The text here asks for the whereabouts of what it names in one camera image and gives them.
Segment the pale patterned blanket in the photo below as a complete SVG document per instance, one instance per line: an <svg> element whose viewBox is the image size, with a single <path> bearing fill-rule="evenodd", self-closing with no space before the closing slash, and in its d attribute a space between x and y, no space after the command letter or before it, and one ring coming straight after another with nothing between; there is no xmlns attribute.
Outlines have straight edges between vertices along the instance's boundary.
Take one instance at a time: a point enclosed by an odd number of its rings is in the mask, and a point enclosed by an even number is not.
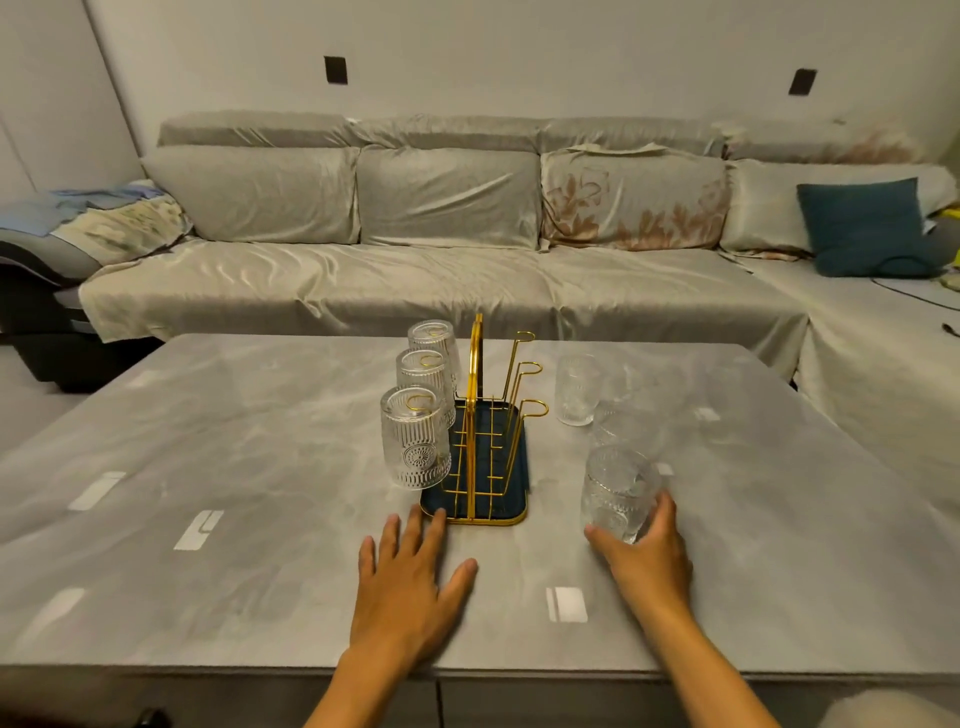
<svg viewBox="0 0 960 728"><path fill-rule="evenodd" d="M101 266L130 262L169 247L194 230L171 196L162 194L113 209L89 207L51 235Z"/></svg>

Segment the person's left forearm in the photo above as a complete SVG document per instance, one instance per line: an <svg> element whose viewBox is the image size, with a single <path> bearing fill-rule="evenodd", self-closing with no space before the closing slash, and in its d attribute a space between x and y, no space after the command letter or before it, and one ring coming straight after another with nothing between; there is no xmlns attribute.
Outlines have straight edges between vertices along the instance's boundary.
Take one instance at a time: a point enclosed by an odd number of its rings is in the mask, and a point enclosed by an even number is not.
<svg viewBox="0 0 960 728"><path fill-rule="evenodd" d="M422 652L379 638L350 646L302 728L378 728Z"/></svg>

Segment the dark blue drip tray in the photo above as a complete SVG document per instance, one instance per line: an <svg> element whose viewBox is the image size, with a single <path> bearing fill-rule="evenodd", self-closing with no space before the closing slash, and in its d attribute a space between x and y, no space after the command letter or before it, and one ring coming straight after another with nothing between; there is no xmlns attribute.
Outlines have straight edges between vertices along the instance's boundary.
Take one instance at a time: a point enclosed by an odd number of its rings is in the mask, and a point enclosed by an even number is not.
<svg viewBox="0 0 960 728"><path fill-rule="evenodd" d="M530 474L526 417L515 405L479 401L474 413L474 456L469 459L466 401L456 401L456 419L448 432L450 472L438 485L421 492L419 506L432 517L443 509L450 523L510 527L529 509Z"/></svg>

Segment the yellow object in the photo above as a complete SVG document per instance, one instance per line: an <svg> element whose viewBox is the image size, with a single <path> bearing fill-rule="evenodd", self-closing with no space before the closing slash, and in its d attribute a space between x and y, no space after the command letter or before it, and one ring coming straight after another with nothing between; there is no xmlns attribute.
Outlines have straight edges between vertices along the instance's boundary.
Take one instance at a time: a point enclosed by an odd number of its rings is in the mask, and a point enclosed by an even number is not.
<svg viewBox="0 0 960 728"><path fill-rule="evenodd" d="M960 294L960 207L949 207L932 220L929 236L945 260L939 281Z"/></svg>

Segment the floral print back cushion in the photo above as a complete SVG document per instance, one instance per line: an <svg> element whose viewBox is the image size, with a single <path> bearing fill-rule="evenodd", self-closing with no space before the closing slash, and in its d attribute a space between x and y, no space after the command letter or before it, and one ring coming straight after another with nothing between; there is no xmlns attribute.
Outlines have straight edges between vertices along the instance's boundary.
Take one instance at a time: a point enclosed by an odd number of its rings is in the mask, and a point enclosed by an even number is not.
<svg viewBox="0 0 960 728"><path fill-rule="evenodd" d="M714 248L731 204L722 159L656 144L550 151L540 157L540 174L547 248Z"/></svg>

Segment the clear ribbed drinking glass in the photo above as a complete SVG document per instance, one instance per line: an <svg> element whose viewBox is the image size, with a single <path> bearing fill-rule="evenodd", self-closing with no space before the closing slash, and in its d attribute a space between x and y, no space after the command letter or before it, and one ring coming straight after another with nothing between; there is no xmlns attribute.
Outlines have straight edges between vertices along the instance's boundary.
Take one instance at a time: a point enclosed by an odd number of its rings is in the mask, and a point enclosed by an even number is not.
<svg viewBox="0 0 960 728"><path fill-rule="evenodd" d="M407 339L413 349L431 350L445 355L453 394L457 396L462 380L462 365L453 323L444 319L416 322L408 328Z"/></svg>
<svg viewBox="0 0 960 728"><path fill-rule="evenodd" d="M442 404L441 420L450 430L456 421L456 393L450 357L433 348L410 347L395 358L399 386L426 386L435 391Z"/></svg>
<svg viewBox="0 0 960 728"><path fill-rule="evenodd" d="M589 451L581 494L581 526L604 528L633 544L642 535L664 486L658 464L625 444L598 444Z"/></svg>
<svg viewBox="0 0 960 728"><path fill-rule="evenodd" d="M622 446L648 458L661 450L659 415L628 399L601 397L591 426L593 447Z"/></svg>
<svg viewBox="0 0 960 728"><path fill-rule="evenodd" d="M380 400L385 463L391 480L410 491L425 491L450 474L452 456L447 403L434 388L397 385Z"/></svg>
<svg viewBox="0 0 960 728"><path fill-rule="evenodd" d="M594 421L604 372L590 354L559 358L555 383L555 405L559 421L570 427L585 427Z"/></svg>

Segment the long grey back cushion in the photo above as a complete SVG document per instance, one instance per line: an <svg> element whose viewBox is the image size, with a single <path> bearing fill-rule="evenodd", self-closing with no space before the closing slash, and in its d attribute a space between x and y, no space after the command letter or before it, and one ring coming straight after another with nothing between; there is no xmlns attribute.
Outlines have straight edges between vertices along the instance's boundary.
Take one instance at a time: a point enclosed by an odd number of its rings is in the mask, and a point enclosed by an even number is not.
<svg viewBox="0 0 960 728"><path fill-rule="evenodd" d="M872 185L915 178L924 217L960 199L957 181L935 164L838 165L728 161L730 204L719 240L747 258L809 258L810 239L797 198L799 185Z"/></svg>

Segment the blue cloth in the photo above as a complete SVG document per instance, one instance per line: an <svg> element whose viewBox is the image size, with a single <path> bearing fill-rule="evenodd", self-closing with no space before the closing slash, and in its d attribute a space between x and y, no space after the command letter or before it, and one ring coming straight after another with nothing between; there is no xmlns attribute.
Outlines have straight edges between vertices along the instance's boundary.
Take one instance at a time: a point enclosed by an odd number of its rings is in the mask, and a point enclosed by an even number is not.
<svg viewBox="0 0 960 728"><path fill-rule="evenodd" d="M51 190L30 199L0 203L0 231L47 237L60 225L89 210L117 210L163 194L162 189L146 182L107 188Z"/></svg>

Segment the person's left hand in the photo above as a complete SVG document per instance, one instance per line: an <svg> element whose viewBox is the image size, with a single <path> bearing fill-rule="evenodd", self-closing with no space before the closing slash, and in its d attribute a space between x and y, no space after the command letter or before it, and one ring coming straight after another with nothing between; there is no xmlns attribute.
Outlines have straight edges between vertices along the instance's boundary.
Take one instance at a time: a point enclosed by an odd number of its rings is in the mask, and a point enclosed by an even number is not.
<svg viewBox="0 0 960 728"><path fill-rule="evenodd" d="M439 509L428 524L423 514L422 544L414 557L400 557L405 525L406 520L391 514L375 540L376 573L368 581L358 580L349 646L375 639L399 642L410 650L422 649L418 666L448 641L467 602L461 613L442 613L439 608L439 589L450 580L438 581L447 543L445 511Z"/></svg>

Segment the plain grey back cushion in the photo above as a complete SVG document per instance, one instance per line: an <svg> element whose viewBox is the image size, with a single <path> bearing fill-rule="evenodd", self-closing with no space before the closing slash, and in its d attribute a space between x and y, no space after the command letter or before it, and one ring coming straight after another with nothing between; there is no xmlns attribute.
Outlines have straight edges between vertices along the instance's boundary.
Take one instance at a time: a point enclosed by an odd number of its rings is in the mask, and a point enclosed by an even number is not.
<svg viewBox="0 0 960 728"><path fill-rule="evenodd" d="M360 241L536 251L540 162L529 151L366 147L356 163Z"/></svg>
<svg viewBox="0 0 960 728"><path fill-rule="evenodd" d="M141 159L199 237L352 245L359 237L355 148L176 145Z"/></svg>

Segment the grey covered corner sofa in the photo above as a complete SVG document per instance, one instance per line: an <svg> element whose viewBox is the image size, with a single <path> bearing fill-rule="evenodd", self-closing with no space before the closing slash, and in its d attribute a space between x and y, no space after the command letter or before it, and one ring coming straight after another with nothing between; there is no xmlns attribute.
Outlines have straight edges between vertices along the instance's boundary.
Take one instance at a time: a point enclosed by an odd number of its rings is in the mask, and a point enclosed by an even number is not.
<svg viewBox="0 0 960 728"><path fill-rule="evenodd" d="M154 150L449 148L541 158L585 144L655 144L725 164L942 166L896 128L845 120L223 110L166 120ZM476 313L498 338L737 344L960 520L960 294L942 273L825 277L813 254L747 257L719 241L547 248L539 233L537 250L422 248L365 245L360 230L359 222L355 244L314 245L214 241L194 226L169 247L107 266L51 233L0 230L0 332L38 381L65 392L94 391L183 334L401 336L443 319L468 336Z"/></svg>

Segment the teal throw pillow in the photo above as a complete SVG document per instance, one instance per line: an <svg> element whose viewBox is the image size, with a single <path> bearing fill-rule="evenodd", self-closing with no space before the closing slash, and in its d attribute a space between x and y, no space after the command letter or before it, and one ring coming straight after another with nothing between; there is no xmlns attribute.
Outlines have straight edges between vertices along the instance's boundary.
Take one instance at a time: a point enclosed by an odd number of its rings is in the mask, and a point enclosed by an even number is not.
<svg viewBox="0 0 960 728"><path fill-rule="evenodd" d="M797 186L813 254L826 278L932 279L952 256L926 231L916 176Z"/></svg>

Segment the person's right forearm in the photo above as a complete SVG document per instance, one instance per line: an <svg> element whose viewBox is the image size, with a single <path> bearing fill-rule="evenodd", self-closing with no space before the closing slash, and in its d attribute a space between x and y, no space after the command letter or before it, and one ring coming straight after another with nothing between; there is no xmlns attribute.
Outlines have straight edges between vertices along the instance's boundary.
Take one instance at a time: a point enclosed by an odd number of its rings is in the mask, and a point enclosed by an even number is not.
<svg viewBox="0 0 960 728"><path fill-rule="evenodd" d="M680 602L634 608L692 728L782 728Z"/></svg>

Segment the person's right hand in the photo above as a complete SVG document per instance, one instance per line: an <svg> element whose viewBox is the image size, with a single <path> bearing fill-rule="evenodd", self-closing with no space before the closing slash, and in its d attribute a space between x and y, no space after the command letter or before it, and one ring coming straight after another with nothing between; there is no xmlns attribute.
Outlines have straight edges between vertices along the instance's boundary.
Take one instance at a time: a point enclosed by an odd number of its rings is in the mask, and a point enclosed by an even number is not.
<svg viewBox="0 0 960 728"><path fill-rule="evenodd" d="M635 570L610 570L630 612L645 631L693 623L690 606L692 563L677 524L677 507L660 491L646 533L633 543L639 552Z"/></svg>

